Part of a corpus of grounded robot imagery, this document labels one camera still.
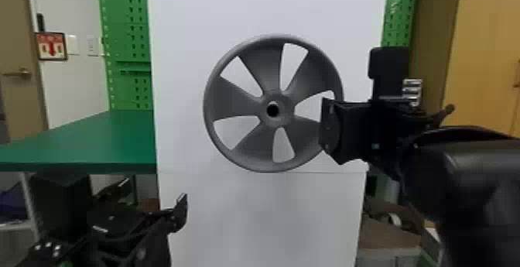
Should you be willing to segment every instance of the black machine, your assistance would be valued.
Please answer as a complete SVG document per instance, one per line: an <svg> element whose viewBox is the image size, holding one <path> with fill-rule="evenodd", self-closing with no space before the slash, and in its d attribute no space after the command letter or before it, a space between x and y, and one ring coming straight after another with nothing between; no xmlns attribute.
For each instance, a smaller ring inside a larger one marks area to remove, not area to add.
<svg viewBox="0 0 520 267"><path fill-rule="evenodd" d="M83 208L80 221L50 230L17 266L170 267L167 235L184 227L187 195L182 194L174 208L144 213L119 203L132 191L129 181L124 179L91 196L91 208Z"/></svg>
<svg viewBox="0 0 520 267"><path fill-rule="evenodd" d="M371 100L323 99L320 144L402 183L406 199L437 225L453 267L520 266L520 140L474 126L441 127L450 105L427 115L402 97L405 48L371 52Z"/></svg>

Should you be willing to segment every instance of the black robotic arm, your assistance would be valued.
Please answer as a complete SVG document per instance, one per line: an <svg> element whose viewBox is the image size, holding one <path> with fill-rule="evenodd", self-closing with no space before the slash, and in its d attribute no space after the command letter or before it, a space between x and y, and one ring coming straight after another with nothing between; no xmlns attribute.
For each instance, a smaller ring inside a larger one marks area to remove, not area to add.
<svg viewBox="0 0 520 267"><path fill-rule="evenodd" d="M363 159L402 183L434 221L453 267L520 266L520 139L474 126L440 127L402 98L408 52L371 52L372 99L323 99L320 144L337 163Z"/></svg>

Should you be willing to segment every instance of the wheel rim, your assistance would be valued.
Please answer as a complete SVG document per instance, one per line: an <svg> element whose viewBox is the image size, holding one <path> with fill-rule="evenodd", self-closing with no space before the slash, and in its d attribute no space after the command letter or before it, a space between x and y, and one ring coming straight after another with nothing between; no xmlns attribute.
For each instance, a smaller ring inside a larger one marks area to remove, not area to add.
<svg viewBox="0 0 520 267"><path fill-rule="evenodd" d="M280 88L283 47L300 46L307 55L289 86ZM255 97L221 74L238 57L262 89ZM204 122L217 149L236 165L262 173L288 171L309 162L321 152L318 144L319 123L295 114L295 106L313 95L332 91L343 100L339 73L329 58L316 46L294 36L260 36L231 49L213 69L204 92ZM260 123L233 149L219 138L214 123L225 118L256 116ZM294 157L277 163L272 158L275 132L284 128Z"/></svg>

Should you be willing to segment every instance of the table top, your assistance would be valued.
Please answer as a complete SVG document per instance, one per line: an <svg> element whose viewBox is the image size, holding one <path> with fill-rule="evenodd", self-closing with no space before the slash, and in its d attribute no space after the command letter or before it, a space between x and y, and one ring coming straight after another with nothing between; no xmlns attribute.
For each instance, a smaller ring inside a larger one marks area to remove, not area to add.
<svg viewBox="0 0 520 267"><path fill-rule="evenodd" d="M0 146L0 172L156 173L152 111L106 111Z"/></svg>

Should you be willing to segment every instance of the red sign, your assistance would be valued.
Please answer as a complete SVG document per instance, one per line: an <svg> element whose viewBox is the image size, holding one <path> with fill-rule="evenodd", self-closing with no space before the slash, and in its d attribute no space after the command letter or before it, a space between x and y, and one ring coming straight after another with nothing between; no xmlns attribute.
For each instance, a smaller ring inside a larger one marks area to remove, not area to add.
<svg viewBox="0 0 520 267"><path fill-rule="evenodd" d="M63 33L36 33L40 60L67 60L67 47Z"/></svg>

